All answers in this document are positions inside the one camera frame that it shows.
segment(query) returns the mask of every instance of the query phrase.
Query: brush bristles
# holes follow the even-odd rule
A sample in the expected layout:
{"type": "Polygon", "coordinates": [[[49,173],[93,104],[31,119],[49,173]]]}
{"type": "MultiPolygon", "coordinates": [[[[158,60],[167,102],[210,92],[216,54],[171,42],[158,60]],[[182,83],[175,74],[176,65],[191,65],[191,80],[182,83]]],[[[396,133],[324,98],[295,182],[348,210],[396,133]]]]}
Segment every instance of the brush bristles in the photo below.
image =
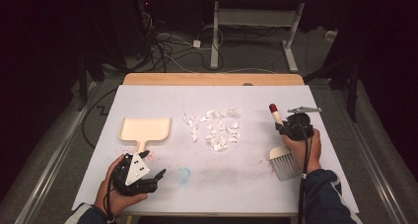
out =
{"type": "Polygon", "coordinates": [[[292,154],[287,154],[270,160],[277,177],[281,182],[301,174],[298,164],[292,154]]]}

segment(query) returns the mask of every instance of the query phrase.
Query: desk leg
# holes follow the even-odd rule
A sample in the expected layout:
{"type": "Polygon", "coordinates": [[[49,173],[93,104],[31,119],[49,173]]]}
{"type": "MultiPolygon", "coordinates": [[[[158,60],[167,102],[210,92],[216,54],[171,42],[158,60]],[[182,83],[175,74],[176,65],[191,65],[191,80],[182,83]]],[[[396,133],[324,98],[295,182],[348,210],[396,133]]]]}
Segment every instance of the desk leg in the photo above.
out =
{"type": "Polygon", "coordinates": [[[283,50],[285,51],[286,59],[288,61],[289,69],[293,73],[298,72],[298,66],[295,62],[295,57],[293,57],[292,53],[292,42],[295,38],[296,30],[298,29],[299,21],[302,17],[302,11],[304,10],[305,3],[300,3],[298,5],[298,10],[295,13],[295,16],[293,18],[292,27],[290,29],[290,36],[288,40],[283,40],[283,50]]]}
{"type": "Polygon", "coordinates": [[[212,39],[212,52],[210,56],[210,67],[212,69],[218,68],[218,27],[219,27],[219,1],[215,1],[215,8],[213,11],[213,39],[212,39]]]}

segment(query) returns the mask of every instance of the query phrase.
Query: wooden table edge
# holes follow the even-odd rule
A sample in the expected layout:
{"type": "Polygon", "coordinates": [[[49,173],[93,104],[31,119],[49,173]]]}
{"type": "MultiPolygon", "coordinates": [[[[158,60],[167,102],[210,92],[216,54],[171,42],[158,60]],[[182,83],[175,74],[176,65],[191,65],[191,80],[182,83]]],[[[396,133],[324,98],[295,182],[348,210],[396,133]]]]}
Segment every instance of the wooden table edge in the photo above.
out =
{"type": "Polygon", "coordinates": [[[166,86],[300,86],[299,74],[130,73],[123,85],[166,86]]]}

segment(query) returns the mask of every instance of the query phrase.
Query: white tabletop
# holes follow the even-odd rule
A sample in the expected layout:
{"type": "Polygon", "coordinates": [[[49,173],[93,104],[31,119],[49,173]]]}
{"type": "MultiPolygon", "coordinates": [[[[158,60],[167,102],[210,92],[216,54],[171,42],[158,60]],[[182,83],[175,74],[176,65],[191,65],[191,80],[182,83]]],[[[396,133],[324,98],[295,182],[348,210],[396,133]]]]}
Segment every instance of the white tabletop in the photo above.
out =
{"type": "MultiPolygon", "coordinates": [[[[120,155],[133,152],[134,144],[117,134],[125,117],[170,117],[171,134],[161,143],[150,143],[145,163],[150,177],[167,169],[156,192],[146,201],[128,207],[125,214],[292,216],[298,212],[300,178],[279,182],[267,155],[283,145],[268,106],[274,103],[284,119],[288,109],[315,108],[308,86],[120,86],[101,138],[80,186],[73,208],[93,203],[108,166],[120,155]],[[240,117],[227,116],[224,124],[238,122],[240,138],[216,152],[205,141],[204,122],[195,121],[198,140],[184,114],[196,115],[235,107],[240,117]]],[[[313,127],[320,130],[321,165],[340,177],[343,198],[358,212],[351,189],[336,157],[319,113],[310,113],[313,127]]]]}

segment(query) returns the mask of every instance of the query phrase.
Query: floor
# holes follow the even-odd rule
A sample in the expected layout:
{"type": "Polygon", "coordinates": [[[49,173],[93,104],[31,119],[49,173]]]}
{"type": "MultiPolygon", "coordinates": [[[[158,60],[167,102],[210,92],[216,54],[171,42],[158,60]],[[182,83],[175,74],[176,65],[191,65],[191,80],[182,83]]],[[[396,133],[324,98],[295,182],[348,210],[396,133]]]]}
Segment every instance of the floor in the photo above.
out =
{"type": "MultiPolygon", "coordinates": [[[[292,46],[299,74],[306,76],[320,69],[332,43],[324,40],[326,30],[297,33],[292,46]]],[[[220,47],[223,73],[290,73],[280,45],[286,39],[284,29],[226,30],[220,47]]],[[[210,51],[192,49],[188,43],[195,39],[183,32],[159,35],[164,53],[171,52],[165,65],[158,61],[140,71],[151,72],[210,72],[210,51]]],[[[210,47],[206,39],[202,48],[210,47]]],[[[127,55],[127,64],[138,62],[127,55]]],[[[86,108],[78,112],[80,103],[77,85],[74,100],[39,141],[30,159],[16,179],[0,206],[0,223],[64,223],[84,173],[89,165],[106,112],[123,75],[109,65],[104,66],[105,79],[90,84],[86,108]]],[[[369,104],[367,93],[359,82],[356,113],[358,122],[347,115],[346,92],[331,91],[326,79],[308,83],[313,97],[323,112],[321,117],[334,149],[349,180],[364,223],[412,223],[418,218],[418,187],[387,137],[379,118],[369,104]]],[[[156,217],[119,217],[119,223],[288,223],[271,219],[156,219],[156,217]]]]}

